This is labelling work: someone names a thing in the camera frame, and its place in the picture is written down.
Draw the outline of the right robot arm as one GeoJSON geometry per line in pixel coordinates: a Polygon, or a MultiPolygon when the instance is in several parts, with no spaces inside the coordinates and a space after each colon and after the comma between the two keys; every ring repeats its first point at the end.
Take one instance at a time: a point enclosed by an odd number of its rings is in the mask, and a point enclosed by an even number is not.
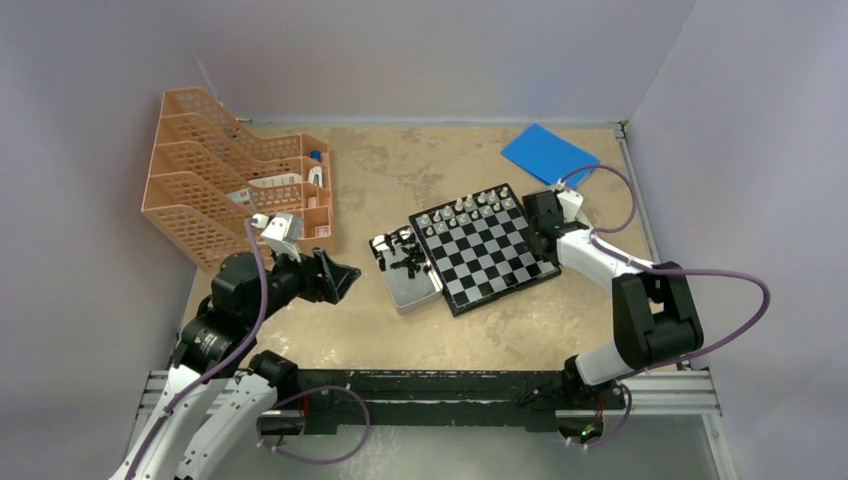
{"type": "Polygon", "coordinates": [[[561,392],[576,407],[596,399],[601,385],[692,353],[703,346],[701,322],[688,281],[667,262],[639,259],[605,242],[566,207],[570,192],[543,190],[522,197],[529,224],[523,238],[534,256],[574,270],[606,287],[612,299],[612,339],[564,362],[561,392]]]}

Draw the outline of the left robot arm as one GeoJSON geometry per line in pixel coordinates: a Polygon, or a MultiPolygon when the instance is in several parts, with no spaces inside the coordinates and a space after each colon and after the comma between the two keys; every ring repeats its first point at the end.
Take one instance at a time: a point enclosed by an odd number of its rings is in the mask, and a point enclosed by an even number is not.
{"type": "Polygon", "coordinates": [[[265,351],[238,371],[263,321],[292,300],[339,303],[360,277],[321,248],[266,270],[254,253],[226,258],[182,330],[165,386],[116,479],[205,479],[264,411],[300,396],[296,364],[265,351]]]}

